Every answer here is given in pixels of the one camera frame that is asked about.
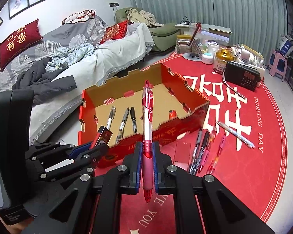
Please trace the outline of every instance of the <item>electrical outlet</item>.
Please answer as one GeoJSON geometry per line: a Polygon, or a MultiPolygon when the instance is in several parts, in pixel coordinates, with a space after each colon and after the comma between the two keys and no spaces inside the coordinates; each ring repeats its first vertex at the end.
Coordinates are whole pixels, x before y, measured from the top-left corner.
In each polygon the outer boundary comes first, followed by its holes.
{"type": "Polygon", "coordinates": [[[118,2],[110,3],[110,7],[118,7],[118,6],[119,6],[118,2]]]}

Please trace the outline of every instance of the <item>black pen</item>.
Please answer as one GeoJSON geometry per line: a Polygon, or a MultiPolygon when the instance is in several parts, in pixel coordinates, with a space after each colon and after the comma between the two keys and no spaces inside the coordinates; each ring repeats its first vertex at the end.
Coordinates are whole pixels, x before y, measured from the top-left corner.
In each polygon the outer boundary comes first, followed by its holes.
{"type": "Polygon", "coordinates": [[[194,150],[193,150],[192,162],[191,162],[191,164],[189,166],[189,174],[193,173],[193,170],[194,170],[194,167],[195,167],[195,160],[196,160],[197,155],[198,155],[199,150],[200,150],[200,143],[201,143],[201,139],[202,139],[202,134],[203,134],[203,131],[202,131],[202,128],[200,128],[199,133],[197,135],[197,141],[195,142],[195,147],[194,147],[194,150]]]}
{"type": "Polygon", "coordinates": [[[137,133],[137,122],[136,122],[136,114],[135,114],[135,109],[132,106],[130,109],[130,118],[132,119],[132,128],[133,128],[133,132],[137,133]]]}
{"type": "Polygon", "coordinates": [[[124,117],[123,117],[123,120],[121,121],[121,125],[119,126],[118,135],[116,137],[115,144],[117,144],[119,142],[119,140],[122,139],[124,136],[124,127],[125,127],[126,121],[128,119],[128,115],[129,115],[129,107],[127,107],[125,114],[124,114],[124,117]]]}
{"type": "Polygon", "coordinates": [[[202,157],[203,157],[203,154],[204,154],[204,150],[205,150],[205,148],[207,146],[209,136],[210,136],[210,133],[208,131],[206,131],[205,135],[204,135],[204,138],[203,138],[203,142],[202,142],[202,146],[201,146],[199,156],[198,156],[197,160],[195,161],[195,167],[194,167],[193,175],[197,174],[197,169],[198,169],[198,167],[199,167],[199,165],[201,163],[201,160],[202,160],[202,157]]]}

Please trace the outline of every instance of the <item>white chinese character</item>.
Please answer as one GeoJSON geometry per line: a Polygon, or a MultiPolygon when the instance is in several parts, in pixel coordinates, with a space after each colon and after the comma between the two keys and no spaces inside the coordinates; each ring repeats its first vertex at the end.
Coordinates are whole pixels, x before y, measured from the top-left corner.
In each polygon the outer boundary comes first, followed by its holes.
{"type": "Polygon", "coordinates": [[[221,103],[222,101],[224,101],[225,97],[224,97],[224,93],[222,91],[222,83],[212,83],[213,84],[213,96],[216,97],[218,99],[218,101],[221,103]],[[220,88],[220,95],[216,94],[216,85],[219,86],[220,88]]]}
{"type": "Polygon", "coordinates": [[[243,99],[241,98],[238,94],[234,93],[230,93],[230,89],[227,87],[227,95],[228,95],[228,102],[231,103],[231,98],[235,98],[236,102],[237,102],[237,108],[241,109],[241,103],[240,101],[242,101],[243,103],[247,104],[247,98],[243,99]]]}
{"type": "MultiPolygon", "coordinates": [[[[246,133],[247,135],[250,135],[252,126],[242,126],[240,123],[240,111],[239,109],[236,110],[236,123],[229,120],[229,110],[225,112],[225,124],[229,127],[232,127],[237,130],[239,134],[241,132],[246,133]]],[[[239,151],[242,147],[242,142],[240,139],[237,138],[237,151],[239,151]]]]}
{"type": "Polygon", "coordinates": [[[210,96],[212,94],[212,92],[209,91],[208,89],[204,88],[204,85],[210,85],[211,82],[204,82],[204,79],[205,79],[205,74],[201,75],[199,91],[203,93],[203,90],[204,90],[206,92],[207,96],[210,96]]]}
{"type": "MultiPolygon", "coordinates": [[[[220,104],[218,104],[218,105],[209,105],[209,107],[208,107],[206,117],[205,117],[205,120],[204,120],[204,124],[203,124],[203,129],[207,129],[209,132],[211,132],[213,130],[213,126],[214,126],[214,125],[210,125],[208,123],[209,112],[210,112],[209,110],[210,109],[216,110],[216,121],[217,121],[217,120],[219,120],[220,104]]],[[[217,128],[217,134],[218,134],[219,133],[219,125],[218,124],[216,124],[216,128],[217,128]]]]}
{"type": "Polygon", "coordinates": [[[197,84],[198,77],[197,76],[183,76],[185,79],[189,78],[193,80],[191,89],[194,90],[195,85],[197,84]]]}

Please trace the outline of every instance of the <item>gray bedsheet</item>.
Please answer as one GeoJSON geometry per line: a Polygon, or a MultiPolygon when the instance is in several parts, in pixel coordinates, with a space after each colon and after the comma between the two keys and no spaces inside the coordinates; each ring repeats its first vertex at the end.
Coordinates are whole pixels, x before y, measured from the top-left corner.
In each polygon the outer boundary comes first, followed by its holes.
{"type": "Polygon", "coordinates": [[[34,61],[51,57],[60,47],[74,48],[85,43],[97,47],[107,27],[100,17],[95,16],[84,23],[65,24],[47,33],[41,41],[15,57],[0,72],[0,92],[11,90],[19,74],[28,70],[34,61]]]}

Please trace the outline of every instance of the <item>black jacket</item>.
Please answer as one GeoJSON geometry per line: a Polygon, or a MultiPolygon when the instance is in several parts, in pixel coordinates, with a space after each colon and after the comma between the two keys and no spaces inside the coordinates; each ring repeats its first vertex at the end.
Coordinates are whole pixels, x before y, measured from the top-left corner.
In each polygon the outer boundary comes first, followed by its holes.
{"type": "Polygon", "coordinates": [[[39,105],[50,98],[64,92],[76,89],[76,82],[73,76],[59,78],[52,82],[61,72],[67,68],[58,69],[53,72],[46,72],[46,66],[52,58],[44,58],[32,65],[29,70],[24,71],[17,77],[12,89],[29,89],[34,91],[34,105],[39,105]]]}

